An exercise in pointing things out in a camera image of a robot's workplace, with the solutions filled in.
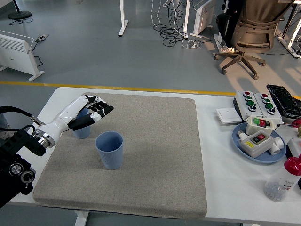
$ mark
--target chair base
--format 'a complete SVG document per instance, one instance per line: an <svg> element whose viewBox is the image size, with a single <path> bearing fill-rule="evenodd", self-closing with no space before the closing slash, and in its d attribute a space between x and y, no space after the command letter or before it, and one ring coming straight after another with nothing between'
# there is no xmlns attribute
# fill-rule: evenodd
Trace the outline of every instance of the chair base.
<svg viewBox="0 0 301 226"><path fill-rule="evenodd" d="M249 68L251 70L251 72L253 73L253 79L258 79L257 76L257 72L255 71L255 69L251 66L249 61L256 61L258 62L261 66L265 66L265 60L259 59L259 58L255 58L253 56L248 56L245 55L244 52L236 52L236 53L216 53L214 56L215 60L218 60L218 56L222 56L222 57L230 57L233 58L229 63L227 63L223 68L222 68L222 74L227 73L226 68L230 67L232 64L235 64L237 62L242 62L244 63L247 68Z"/></svg>

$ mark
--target red bottle cap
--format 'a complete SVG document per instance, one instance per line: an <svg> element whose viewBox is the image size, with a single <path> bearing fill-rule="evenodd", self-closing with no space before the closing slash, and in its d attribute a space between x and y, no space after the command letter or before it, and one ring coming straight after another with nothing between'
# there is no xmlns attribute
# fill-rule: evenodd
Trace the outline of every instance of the red bottle cap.
<svg viewBox="0 0 301 226"><path fill-rule="evenodd" d="M300 176L301 175L301 154L299 158L297 157L290 157L286 162L284 163L285 169L295 175Z"/></svg>

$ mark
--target blue plate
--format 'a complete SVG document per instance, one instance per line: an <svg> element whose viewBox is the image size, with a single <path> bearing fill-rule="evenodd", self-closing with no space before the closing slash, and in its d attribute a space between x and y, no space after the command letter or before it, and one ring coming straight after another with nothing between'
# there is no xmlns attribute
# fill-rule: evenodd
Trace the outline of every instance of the blue plate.
<svg viewBox="0 0 301 226"><path fill-rule="evenodd" d="M284 143L284 148L280 149L280 152L278 154L275 155L271 155L269 151L266 151L264 153L262 153L261 155L257 156L256 158L252 158L251 156L247 155L243 149L240 147L239 144L239 136L237 135L237 132L242 130L244 133L246 132L246 126L248 123L241 123L239 125L237 125L233 132L232 132L232 138L233 138L233 142L235 144L235 146L237 147L237 149L239 150L239 153L241 153L243 156L247 157L248 159L251 159L253 161L256 162L260 162L260 163L274 163L279 161L280 159L283 158L283 156L285 156L286 153L286 144L284 142L284 140L281 138L281 136L276 133L275 131L272 132L271 136L276 138L279 137L282 139L283 143Z"/></svg>

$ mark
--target blue plastic cup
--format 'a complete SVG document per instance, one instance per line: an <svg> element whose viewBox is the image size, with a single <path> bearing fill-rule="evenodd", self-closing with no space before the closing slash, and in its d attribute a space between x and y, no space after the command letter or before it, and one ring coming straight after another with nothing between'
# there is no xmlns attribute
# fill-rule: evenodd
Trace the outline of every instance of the blue plastic cup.
<svg viewBox="0 0 301 226"><path fill-rule="evenodd" d="M115 131L106 131L95 140L95 146L108 170L115 170L122 164L123 137Z"/></svg>
<svg viewBox="0 0 301 226"><path fill-rule="evenodd" d="M84 108L83 110L81 110L81 112L76 116L76 118L80 118L83 117L85 115L87 115L89 113L89 109ZM76 131L73 131L73 134L76 138L78 139L85 139L87 138L91 133L91 128L90 126L86 126L84 128L78 129Z"/></svg>

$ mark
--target gray felt mat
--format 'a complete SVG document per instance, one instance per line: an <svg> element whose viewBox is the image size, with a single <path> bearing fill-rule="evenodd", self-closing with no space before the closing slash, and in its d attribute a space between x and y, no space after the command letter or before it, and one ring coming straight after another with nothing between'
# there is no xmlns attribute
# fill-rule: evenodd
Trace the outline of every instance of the gray felt mat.
<svg viewBox="0 0 301 226"><path fill-rule="evenodd" d="M72 131L51 155L33 193L38 205L162 218L202 219L206 193L195 102L192 99L97 95L114 110L86 139ZM107 170L95 138L114 130L124 158Z"/></svg>

